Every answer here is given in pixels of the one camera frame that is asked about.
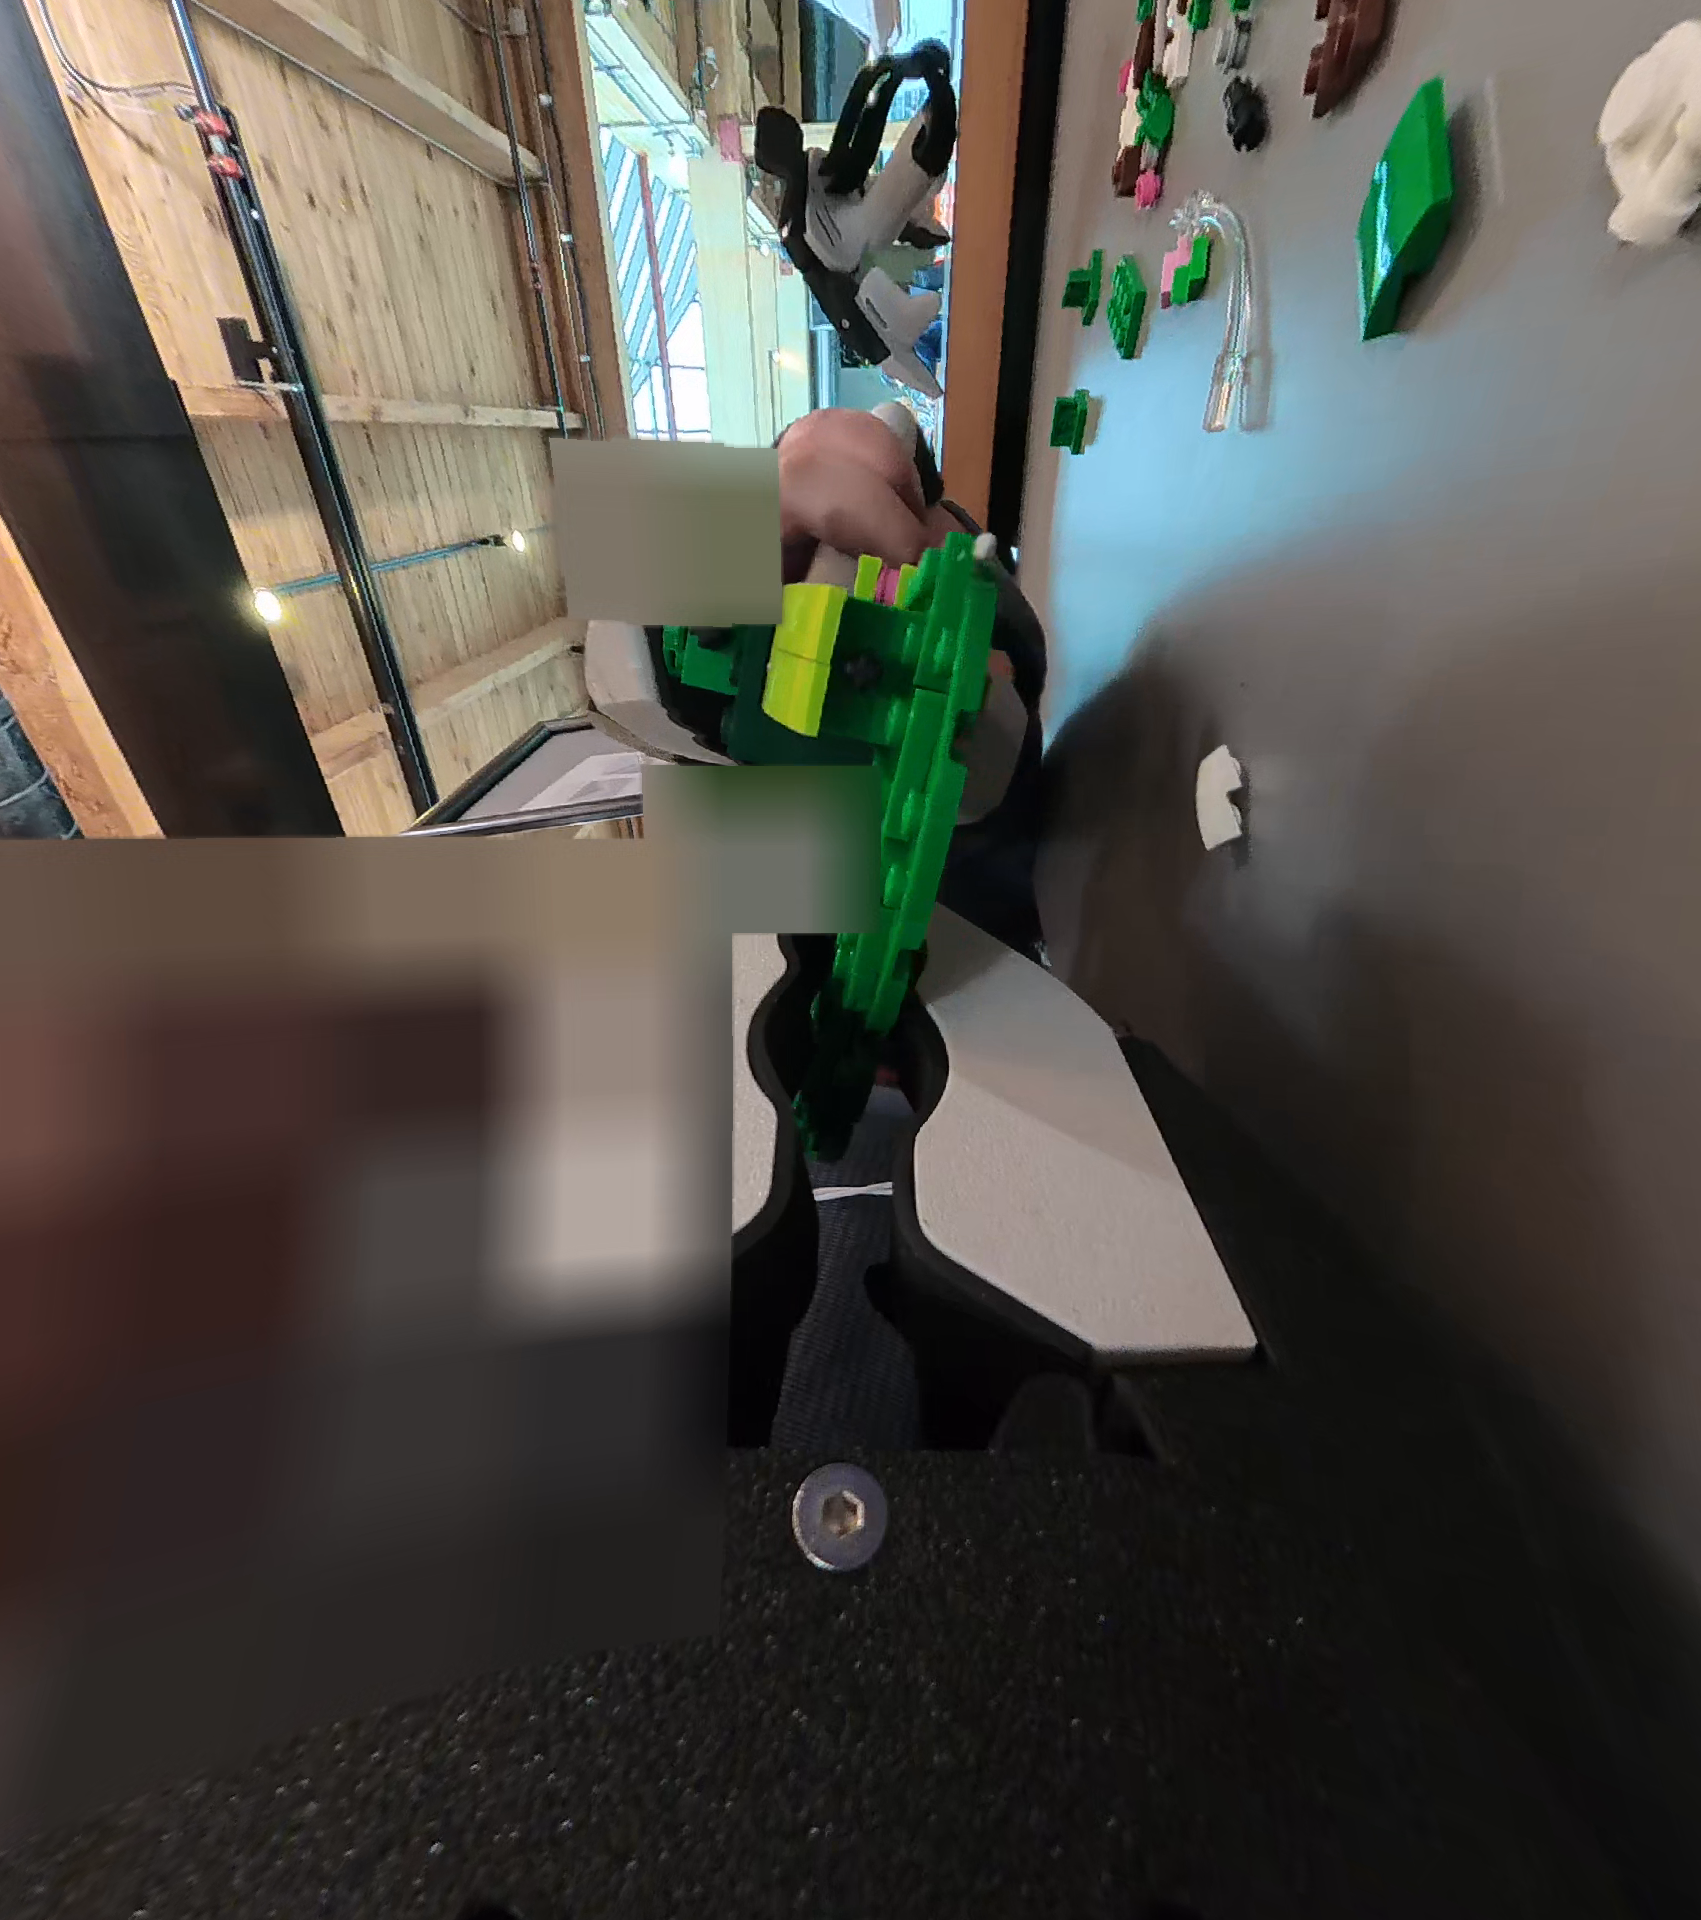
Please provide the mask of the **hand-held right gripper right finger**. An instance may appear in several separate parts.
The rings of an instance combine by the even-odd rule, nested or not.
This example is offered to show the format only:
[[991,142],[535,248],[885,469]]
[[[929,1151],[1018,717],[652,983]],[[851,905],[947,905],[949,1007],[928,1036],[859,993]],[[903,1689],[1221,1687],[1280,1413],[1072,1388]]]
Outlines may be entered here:
[[1238,1362],[1255,1334],[1111,1027],[947,909],[898,1036],[935,1091],[893,1180],[898,1257],[1069,1356]]

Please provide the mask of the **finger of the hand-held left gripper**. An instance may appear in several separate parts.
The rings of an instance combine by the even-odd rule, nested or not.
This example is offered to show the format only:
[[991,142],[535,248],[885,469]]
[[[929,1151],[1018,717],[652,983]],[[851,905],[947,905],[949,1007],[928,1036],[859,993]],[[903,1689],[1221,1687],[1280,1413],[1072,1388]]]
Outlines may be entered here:
[[1029,738],[1039,738],[1043,693],[1047,637],[1036,614],[1021,590],[997,590],[985,689],[961,738],[963,822],[980,822],[1007,802]]
[[603,617],[588,623],[582,676],[591,724],[651,762],[729,766],[726,755],[708,748],[666,708],[660,649],[660,629]]

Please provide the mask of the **green curved lego slope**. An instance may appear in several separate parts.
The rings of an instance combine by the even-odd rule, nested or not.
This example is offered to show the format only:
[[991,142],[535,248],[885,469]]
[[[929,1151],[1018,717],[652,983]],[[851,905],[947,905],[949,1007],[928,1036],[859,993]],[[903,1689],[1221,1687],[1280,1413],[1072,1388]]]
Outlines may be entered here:
[[1375,343],[1397,328],[1410,283],[1438,262],[1455,219],[1455,153],[1442,76],[1407,103],[1381,149],[1357,221],[1359,326]]

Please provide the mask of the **white chunky lego piece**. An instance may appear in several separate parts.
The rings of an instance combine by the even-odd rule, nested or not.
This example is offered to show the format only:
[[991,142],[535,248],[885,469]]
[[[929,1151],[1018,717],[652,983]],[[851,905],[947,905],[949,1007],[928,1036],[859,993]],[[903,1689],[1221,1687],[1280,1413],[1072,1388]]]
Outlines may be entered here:
[[1616,195],[1608,233],[1665,248],[1701,210],[1701,19],[1668,28],[1623,67],[1595,123]]

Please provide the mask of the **green lego baseplate build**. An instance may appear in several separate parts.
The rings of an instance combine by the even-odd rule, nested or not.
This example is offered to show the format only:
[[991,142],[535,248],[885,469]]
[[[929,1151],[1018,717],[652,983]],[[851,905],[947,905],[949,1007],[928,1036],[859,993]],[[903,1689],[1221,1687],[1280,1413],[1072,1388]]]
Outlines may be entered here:
[[994,538],[957,531],[919,565],[871,555],[851,584],[788,584],[774,626],[663,626],[662,676],[725,703],[725,755],[873,779],[873,920],[837,936],[792,1091],[808,1156],[844,1153],[929,942],[964,796],[997,609]]

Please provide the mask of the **scattered small lego pieces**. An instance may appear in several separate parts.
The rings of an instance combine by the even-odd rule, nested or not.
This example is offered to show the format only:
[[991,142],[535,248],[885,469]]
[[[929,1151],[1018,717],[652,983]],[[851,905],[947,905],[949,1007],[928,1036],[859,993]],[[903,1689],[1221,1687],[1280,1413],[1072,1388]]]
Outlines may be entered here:
[[[1111,195],[1140,214],[1164,210],[1164,250],[1156,275],[1146,275],[1136,255],[1106,255],[1096,250],[1085,263],[1069,270],[1061,296],[1061,305],[1074,312],[1081,323],[1104,322],[1111,347],[1126,364],[1135,361],[1145,346],[1149,312],[1162,309],[1157,305],[1157,272],[1170,244],[1171,210],[1177,207],[1167,207],[1164,203],[1170,158],[1182,95],[1192,79],[1192,57],[1205,33],[1216,31],[1221,36],[1216,47],[1216,67],[1224,76],[1221,118],[1233,151],[1252,153],[1269,138],[1269,97],[1246,72],[1245,63],[1255,4],[1145,3],[1131,4],[1131,17],[1133,26],[1126,39],[1126,61],[1119,69],[1119,118],[1108,184]],[[1214,270],[1221,262],[1227,275],[1227,255],[1218,248],[1208,272],[1208,285],[1199,287],[1195,301],[1212,287]],[[1260,370],[1258,349],[1255,411],[1265,420],[1268,378]]]

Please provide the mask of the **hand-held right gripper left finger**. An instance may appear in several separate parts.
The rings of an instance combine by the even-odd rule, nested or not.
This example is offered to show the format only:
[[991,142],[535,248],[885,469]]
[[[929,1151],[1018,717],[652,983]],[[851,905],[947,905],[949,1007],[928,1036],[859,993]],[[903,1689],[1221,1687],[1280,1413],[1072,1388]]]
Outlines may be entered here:
[[732,1246],[760,1249],[780,1233],[816,1238],[810,1173],[797,1141],[789,1101],[769,1064],[767,1013],[789,979],[789,958],[771,933],[732,942]]

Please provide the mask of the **transparent curved lego tube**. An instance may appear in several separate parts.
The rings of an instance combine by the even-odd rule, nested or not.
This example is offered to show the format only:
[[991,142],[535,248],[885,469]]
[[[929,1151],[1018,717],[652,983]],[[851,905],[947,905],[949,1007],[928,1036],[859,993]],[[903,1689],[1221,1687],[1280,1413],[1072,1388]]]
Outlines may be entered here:
[[1254,432],[1258,413],[1255,349],[1263,337],[1255,243],[1242,214],[1214,192],[1197,189],[1171,210],[1170,244],[1157,272],[1157,305],[1189,305],[1208,285],[1216,250],[1227,255],[1221,347],[1203,405],[1205,434]]

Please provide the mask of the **person's left hand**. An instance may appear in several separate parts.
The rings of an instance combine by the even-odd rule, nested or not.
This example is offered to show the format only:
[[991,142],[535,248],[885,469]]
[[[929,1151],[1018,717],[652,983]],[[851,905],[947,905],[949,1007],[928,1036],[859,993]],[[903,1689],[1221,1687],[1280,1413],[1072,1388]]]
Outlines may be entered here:
[[786,584],[810,579],[818,549],[848,569],[915,565],[961,525],[924,494],[919,424],[902,405],[814,411],[778,436],[775,467]]

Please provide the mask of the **black conduit pipe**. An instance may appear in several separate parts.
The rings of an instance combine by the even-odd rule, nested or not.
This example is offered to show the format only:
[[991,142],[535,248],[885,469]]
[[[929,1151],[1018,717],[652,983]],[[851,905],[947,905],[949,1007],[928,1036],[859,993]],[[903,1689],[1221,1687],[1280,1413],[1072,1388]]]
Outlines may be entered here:
[[316,390],[285,263],[274,248],[274,236],[267,227],[237,123],[213,87],[192,10],[186,3],[167,3],[166,10],[194,93],[189,121],[197,134],[208,172],[215,180],[222,216],[239,259],[239,275],[253,305],[253,318],[261,323],[267,367],[285,390],[286,421],[296,441],[299,462],[310,485],[316,520],[330,545],[358,649],[373,676],[384,731],[388,735],[406,781],[408,802],[412,803],[412,814],[421,815],[439,802],[439,785],[418,723],[418,708],[406,683],[397,637],[388,626],[371,555],[361,538],[358,515],[342,475],[330,420]]

